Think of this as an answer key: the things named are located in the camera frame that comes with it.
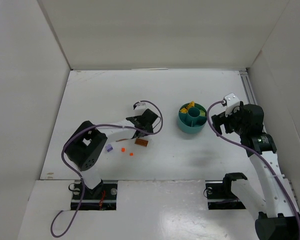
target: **round container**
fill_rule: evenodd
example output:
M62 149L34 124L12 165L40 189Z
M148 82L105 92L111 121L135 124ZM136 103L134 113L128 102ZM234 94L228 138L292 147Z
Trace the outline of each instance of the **round container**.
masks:
M205 126L207 122L207 111L198 103L194 104L194 107L190 107L187 113L180 112L181 109L188 106L189 103L184 104L179 109L177 124L179 128L186 134L197 134ZM203 110L206 116L200 116L200 110Z

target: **purple block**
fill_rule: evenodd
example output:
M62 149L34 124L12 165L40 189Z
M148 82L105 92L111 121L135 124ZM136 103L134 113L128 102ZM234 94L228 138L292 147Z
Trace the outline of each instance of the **purple block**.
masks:
M114 148L111 146L111 144L108 144L107 146L105 146L105 149L107 152L112 151Z

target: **yellow object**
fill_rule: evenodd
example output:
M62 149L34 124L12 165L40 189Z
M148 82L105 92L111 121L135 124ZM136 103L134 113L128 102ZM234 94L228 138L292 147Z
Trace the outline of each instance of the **yellow object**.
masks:
M192 101L188 104L188 106L186 106L186 109L189 110L189 108L193 108L195 106L195 102Z
M200 116L202 116L202 117L205 117L205 116L206 116L205 111L203 111L202 109L200 109Z
M180 113L186 114L187 112L188 112L188 110L185 107L180 109Z

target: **teal bowl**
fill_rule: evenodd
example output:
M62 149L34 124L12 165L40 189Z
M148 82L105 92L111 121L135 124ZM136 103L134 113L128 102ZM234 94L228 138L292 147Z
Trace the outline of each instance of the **teal bowl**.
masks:
M204 128L207 122L207 111L203 106L195 103L194 107L189 108L187 113L180 112L180 110L188 106L188 104L189 103L186 103L180 107L177 124L184 133L197 134ZM200 116L200 110L203 110L206 116Z

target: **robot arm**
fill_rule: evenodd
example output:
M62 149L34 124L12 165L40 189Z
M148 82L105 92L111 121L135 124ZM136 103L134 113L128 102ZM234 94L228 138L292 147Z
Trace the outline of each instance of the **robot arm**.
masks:
M95 164L105 144L125 139L140 138L147 135L136 129L127 128L127 126L143 130L147 133L153 133L153 123L157 118L157 114L150 109L146 109L141 115L127 117L122 121L110 124L113 126L122 126L122 128L108 126L100 127L99 129L93 128L70 143L65 153L75 163L76 168L83 177L85 186L93 196L98 195L103 186L103 181ZM82 130L92 126L93 124L90 121L83 122L70 139Z
M211 117L215 130L222 134L221 125L224 125L227 134L237 133L242 145L262 154L284 185L276 145L271 135L263 131L263 109L254 104L244 105L233 93L224 97L222 105L226 110ZM234 194L244 204L255 220L260 240L297 239L297 221L287 197L266 164L250 151L247 155L256 170L265 200L255 192L243 173L226 174L222 181L224 191Z

